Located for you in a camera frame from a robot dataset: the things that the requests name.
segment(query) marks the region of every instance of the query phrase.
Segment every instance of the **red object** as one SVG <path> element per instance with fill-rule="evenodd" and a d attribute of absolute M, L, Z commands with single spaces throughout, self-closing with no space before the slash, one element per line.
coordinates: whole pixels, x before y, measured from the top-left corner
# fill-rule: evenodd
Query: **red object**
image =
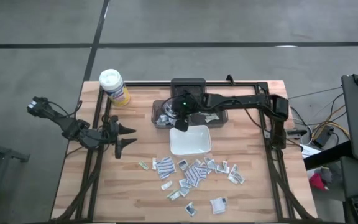
<path fill-rule="evenodd" d="M 326 190 L 326 188 L 324 187 L 323 180 L 321 180 L 320 174 L 314 174 L 313 176 L 311 176 L 309 179 L 309 183 L 311 186 L 316 187 L 317 189 Z"/>

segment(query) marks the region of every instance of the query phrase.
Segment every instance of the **yellow label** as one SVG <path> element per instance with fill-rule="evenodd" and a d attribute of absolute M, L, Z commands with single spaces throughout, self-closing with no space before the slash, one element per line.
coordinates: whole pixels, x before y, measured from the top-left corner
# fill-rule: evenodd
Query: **yellow label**
<path fill-rule="evenodd" d="M 124 106 L 129 102 L 129 100 L 131 100 L 131 96 L 129 96 L 128 89 L 125 85 L 123 86 L 122 93 L 123 94 L 120 96 L 115 97 L 113 95 L 109 95 L 109 98 L 114 106 Z"/>

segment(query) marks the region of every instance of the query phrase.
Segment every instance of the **metal frame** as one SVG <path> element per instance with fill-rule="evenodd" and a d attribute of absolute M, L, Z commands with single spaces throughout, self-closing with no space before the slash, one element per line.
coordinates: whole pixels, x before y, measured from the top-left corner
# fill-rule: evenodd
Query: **metal frame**
<path fill-rule="evenodd" d="M 259 93 L 269 94 L 269 85 L 267 82 L 239 82 L 239 83 L 236 83 L 236 82 L 234 82 L 234 80 L 232 79 L 232 77 L 230 75 L 227 76 L 226 80 L 228 82 L 227 81 L 226 82 L 225 81 L 223 81 L 223 82 L 207 82 L 207 87 L 212 87 L 212 86 L 253 87 L 255 90 L 255 94 L 259 94 Z M 126 85 L 128 87 L 132 87 L 132 86 L 170 87 L 171 83 L 170 82 L 127 82 Z M 104 91 L 103 91 L 103 89 L 100 88 L 98 100 L 97 100 L 97 104 L 96 104 L 96 109 L 95 109 L 95 114 L 94 114 L 93 128 L 98 127 L 98 121 L 99 121 L 103 96 L 104 96 Z M 104 111 L 104 114 L 109 115 L 110 109 L 111 109 L 111 101 L 107 100 L 106 109 Z M 267 127 L 266 127 L 265 116 L 264 116 L 263 112 L 261 112 L 261 110 L 259 110 L 259 116 L 260 116 L 261 127 L 266 129 Z M 287 188 L 287 189 L 283 189 L 283 191 L 284 192 L 289 191 L 288 178 L 287 178 L 287 173 L 285 170 L 283 155 L 280 153 L 277 153 L 277 162 L 278 162 L 278 167 L 280 169 L 279 178 L 281 178 L 281 182 L 278 182 L 276 178 L 273 178 L 273 177 L 277 176 L 278 172 L 277 172 L 275 165 L 273 163 L 273 157 L 272 157 L 273 149 L 269 146 L 270 138 L 266 137 L 263 134 L 263 132 L 262 132 L 262 136 L 264 138 L 265 151 L 266 151 L 266 156 L 267 156 L 267 164 L 268 164 L 268 169 L 270 172 L 270 180 L 271 180 L 271 185 L 272 185 L 273 199 L 275 202 L 275 211 L 277 214 L 277 220 L 279 222 L 284 221 L 284 220 L 286 222 L 289 220 L 295 220 L 293 204 L 292 204 L 290 198 L 287 196 L 285 197 L 285 200 L 286 200 L 286 204 L 287 204 L 289 218 L 283 217 L 282 204 L 280 201 L 280 193 L 278 191 L 278 186 L 277 186 L 277 185 L 280 185 L 282 188 L 283 188 L 283 186 L 286 186 L 285 188 Z M 83 173 L 83 181 L 81 183 L 81 189 L 83 189 L 83 187 L 90 186 L 89 173 L 91 171 L 91 161 L 93 158 L 93 154 L 94 154 L 94 151 L 88 151 L 88 153 L 87 153 L 85 167 L 84 167 L 84 173 Z M 78 205 L 76 206 L 75 219 L 59 220 L 59 223 L 89 223 L 89 222 L 93 222 L 93 215 L 94 215 L 94 208 L 96 205 L 96 197 L 97 197 L 97 191 L 98 191 L 99 174 L 101 171 L 102 158 L 103 158 L 103 149 L 99 149 L 99 150 L 97 150 L 96 163 L 95 163 L 93 171 L 92 171 L 92 173 L 96 174 L 97 176 L 93 177 L 91 180 L 92 190 L 91 190 L 91 196 L 90 196 L 90 200 L 89 200 L 87 217 L 86 218 L 82 217 L 83 208 L 84 208 L 83 198 L 82 198 L 80 203 L 78 203 Z"/>

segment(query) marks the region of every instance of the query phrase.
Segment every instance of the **white bowl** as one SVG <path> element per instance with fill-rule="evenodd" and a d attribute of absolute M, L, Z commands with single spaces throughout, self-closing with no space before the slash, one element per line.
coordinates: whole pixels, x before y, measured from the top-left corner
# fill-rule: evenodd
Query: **white bowl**
<path fill-rule="evenodd" d="M 202 154 L 211 150 L 211 136 L 205 125 L 190 126 L 186 132 L 172 128 L 169 131 L 171 152 L 177 156 Z"/>

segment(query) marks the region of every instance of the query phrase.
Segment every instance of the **white lid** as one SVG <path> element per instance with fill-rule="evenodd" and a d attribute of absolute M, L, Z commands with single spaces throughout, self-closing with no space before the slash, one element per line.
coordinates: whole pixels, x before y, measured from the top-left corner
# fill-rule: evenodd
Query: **white lid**
<path fill-rule="evenodd" d="M 107 69 L 100 73 L 100 85 L 104 90 L 115 90 L 122 84 L 122 77 L 117 70 Z"/>

